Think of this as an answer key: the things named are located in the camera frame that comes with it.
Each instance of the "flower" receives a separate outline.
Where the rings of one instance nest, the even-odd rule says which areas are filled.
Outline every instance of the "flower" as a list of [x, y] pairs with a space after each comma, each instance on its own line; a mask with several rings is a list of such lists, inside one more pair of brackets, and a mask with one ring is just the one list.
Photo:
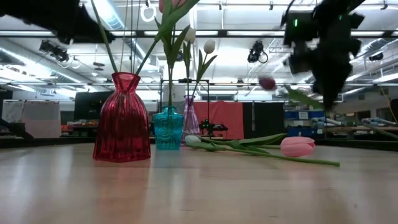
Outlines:
[[195, 144], [200, 142], [200, 138], [193, 136], [193, 135], [189, 135], [185, 137], [185, 142], [188, 144]]
[[259, 84], [265, 90], [275, 90], [276, 82], [272, 77], [261, 77], [259, 78]]
[[[178, 6], [182, 6], [186, 0], [172, 0], [173, 7], [176, 7], [179, 1], [180, 4]], [[161, 13], [163, 13], [163, 8], [164, 8], [164, 0], [159, 0], [159, 11]]]
[[287, 137], [280, 144], [282, 154], [289, 157], [307, 156], [313, 152], [315, 141], [306, 137]]
[[216, 48], [216, 42], [214, 40], [207, 40], [203, 50], [206, 54], [213, 53], [214, 49]]
[[195, 42], [196, 35], [197, 35], [197, 30], [189, 28], [187, 34], [185, 35], [184, 40], [193, 44]]

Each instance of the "red curtain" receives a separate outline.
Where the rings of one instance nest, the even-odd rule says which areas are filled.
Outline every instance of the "red curtain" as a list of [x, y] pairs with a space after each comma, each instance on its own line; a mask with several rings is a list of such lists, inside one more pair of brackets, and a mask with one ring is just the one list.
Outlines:
[[[207, 119], [207, 102], [195, 102], [198, 122]], [[243, 105], [239, 102], [217, 101], [210, 103], [209, 121], [212, 124], [223, 123], [228, 131], [215, 131], [214, 135], [222, 134], [225, 139], [244, 139]]]

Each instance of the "teal glass vase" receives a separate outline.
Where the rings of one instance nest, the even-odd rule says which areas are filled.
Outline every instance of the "teal glass vase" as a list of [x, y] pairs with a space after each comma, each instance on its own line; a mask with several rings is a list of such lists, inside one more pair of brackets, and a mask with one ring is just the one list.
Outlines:
[[158, 150], [180, 150], [184, 117], [175, 112], [174, 106], [163, 107], [163, 113], [153, 118], [155, 142]]

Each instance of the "pink tulip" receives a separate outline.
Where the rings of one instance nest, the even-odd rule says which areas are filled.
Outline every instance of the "pink tulip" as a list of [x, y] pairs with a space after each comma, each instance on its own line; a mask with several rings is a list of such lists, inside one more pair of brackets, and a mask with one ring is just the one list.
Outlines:
[[[180, 4], [178, 6], [182, 6], [185, 3], [186, 0], [172, 0], [173, 7], [176, 7], [178, 2]], [[164, 0], [159, 0], [159, 11], [163, 13], [163, 8], [164, 8]]]
[[275, 90], [276, 89], [276, 82], [272, 77], [259, 78], [259, 84], [265, 90]]
[[315, 141], [306, 137], [287, 137], [280, 144], [282, 154], [289, 157], [307, 156], [313, 152]]

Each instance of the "table surface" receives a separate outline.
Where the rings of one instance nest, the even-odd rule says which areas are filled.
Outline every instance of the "table surface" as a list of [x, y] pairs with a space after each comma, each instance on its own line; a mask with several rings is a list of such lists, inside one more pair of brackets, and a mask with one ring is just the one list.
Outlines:
[[341, 167], [227, 152], [91, 158], [93, 144], [0, 151], [1, 224], [396, 223], [396, 152], [317, 147]]

